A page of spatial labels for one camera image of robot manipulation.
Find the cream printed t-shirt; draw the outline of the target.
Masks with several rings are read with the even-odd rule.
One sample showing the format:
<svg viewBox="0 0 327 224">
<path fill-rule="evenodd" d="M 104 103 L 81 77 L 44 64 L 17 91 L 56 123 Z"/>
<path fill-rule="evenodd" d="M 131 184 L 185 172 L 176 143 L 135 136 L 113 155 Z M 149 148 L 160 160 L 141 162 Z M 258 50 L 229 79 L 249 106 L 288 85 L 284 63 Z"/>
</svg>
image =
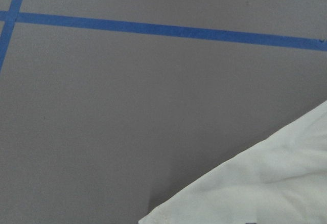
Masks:
<svg viewBox="0 0 327 224">
<path fill-rule="evenodd" d="M 326 223 L 326 103 L 189 184 L 141 223 Z"/>
</svg>

